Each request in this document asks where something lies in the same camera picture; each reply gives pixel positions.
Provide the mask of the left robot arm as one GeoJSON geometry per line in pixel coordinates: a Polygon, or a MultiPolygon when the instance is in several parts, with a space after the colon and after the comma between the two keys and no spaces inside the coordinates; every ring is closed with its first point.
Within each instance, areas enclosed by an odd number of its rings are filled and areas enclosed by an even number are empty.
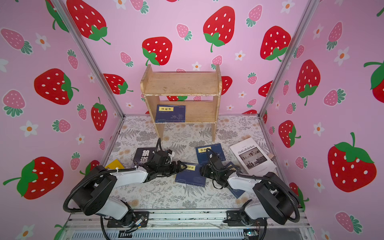
{"type": "Polygon", "coordinates": [[[133,168],[113,170],[97,166],[72,189],[63,209],[67,213],[110,217],[123,227],[132,227],[138,221],[133,209],[127,202],[111,198],[112,191],[125,185],[170,177],[188,168],[181,161],[173,161],[173,156],[171,150],[157,151],[147,162],[133,168]]]}

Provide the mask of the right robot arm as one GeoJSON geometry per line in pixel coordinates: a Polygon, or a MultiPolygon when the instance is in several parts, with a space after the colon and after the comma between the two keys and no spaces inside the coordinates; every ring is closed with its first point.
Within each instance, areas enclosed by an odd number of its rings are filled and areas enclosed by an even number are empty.
{"type": "Polygon", "coordinates": [[[240,223],[252,226],[258,219],[270,218],[280,225],[287,221],[300,221],[299,200],[295,193],[273,172],[264,176],[250,176],[239,166],[225,168],[221,163],[210,163],[200,169],[203,177],[213,180],[224,188],[254,193],[258,203],[248,200],[238,210],[237,217],[228,217],[228,224],[240,223]]]}

